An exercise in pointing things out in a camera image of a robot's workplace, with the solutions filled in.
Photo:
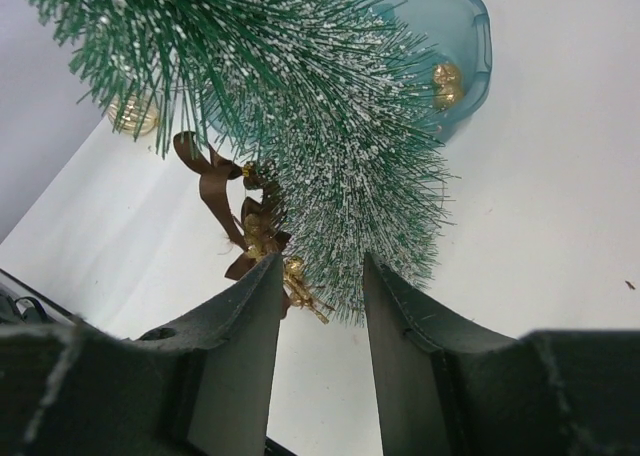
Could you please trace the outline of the small frosted christmas tree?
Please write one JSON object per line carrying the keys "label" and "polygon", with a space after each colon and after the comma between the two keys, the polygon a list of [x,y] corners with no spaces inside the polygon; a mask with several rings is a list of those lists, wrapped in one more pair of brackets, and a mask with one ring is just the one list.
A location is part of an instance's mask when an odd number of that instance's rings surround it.
{"label": "small frosted christmas tree", "polygon": [[240,257],[286,257],[286,304],[364,318],[363,262],[413,283],[446,217],[428,37],[404,0],[26,0],[97,104],[157,109]]}

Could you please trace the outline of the brown ribbon ornament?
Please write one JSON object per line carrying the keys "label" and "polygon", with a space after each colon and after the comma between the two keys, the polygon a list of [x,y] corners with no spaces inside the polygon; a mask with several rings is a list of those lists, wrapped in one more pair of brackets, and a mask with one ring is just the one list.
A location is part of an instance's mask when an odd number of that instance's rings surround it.
{"label": "brown ribbon ornament", "polygon": [[[175,134],[173,148],[179,159],[199,175],[202,202],[225,231],[227,239],[242,250],[226,270],[225,277],[238,281],[267,256],[280,254],[284,257],[282,313],[286,314],[291,307],[306,309],[327,324],[334,308],[313,295],[314,287],[307,281],[304,260],[287,252],[291,235],[279,228],[284,218],[279,209],[280,187],[266,168],[255,162],[240,166],[222,157],[212,146],[203,154],[196,147],[193,131]],[[236,179],[242,181],[245,189],[261,193],[260,200],[245,197],[239,215],[232,212],[228,196],[228,184]]]}

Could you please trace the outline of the silver gold bauble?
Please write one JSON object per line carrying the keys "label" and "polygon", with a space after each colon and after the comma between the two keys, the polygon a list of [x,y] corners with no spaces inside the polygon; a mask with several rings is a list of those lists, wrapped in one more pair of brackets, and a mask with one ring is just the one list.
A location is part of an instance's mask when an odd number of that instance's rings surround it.
{"label": "silver gold bauble", "polygon": [[106,109],[113,131],[138,139],[152,133],[160,122],[160,109],[154,96],[131,96],[126,101],[114,97]]}

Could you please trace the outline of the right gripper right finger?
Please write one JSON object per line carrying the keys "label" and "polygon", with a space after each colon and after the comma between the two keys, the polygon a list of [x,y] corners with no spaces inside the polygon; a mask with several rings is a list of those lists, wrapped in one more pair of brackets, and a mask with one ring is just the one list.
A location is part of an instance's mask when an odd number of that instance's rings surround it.
{"label": "right gripper right finger", "polygon": [[373,255],[364,301],[387,455],[635,455],[639,334],[513,339],[411,286]]}

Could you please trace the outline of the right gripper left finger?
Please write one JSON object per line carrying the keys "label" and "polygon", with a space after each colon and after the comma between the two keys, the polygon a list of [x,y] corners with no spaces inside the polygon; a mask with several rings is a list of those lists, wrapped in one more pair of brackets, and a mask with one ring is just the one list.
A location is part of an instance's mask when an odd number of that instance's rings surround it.
{"label": "right gripper left finger", "polygon": [[1,324],[5,455],[280,455],[267,422],[283,263],[136,340]]}

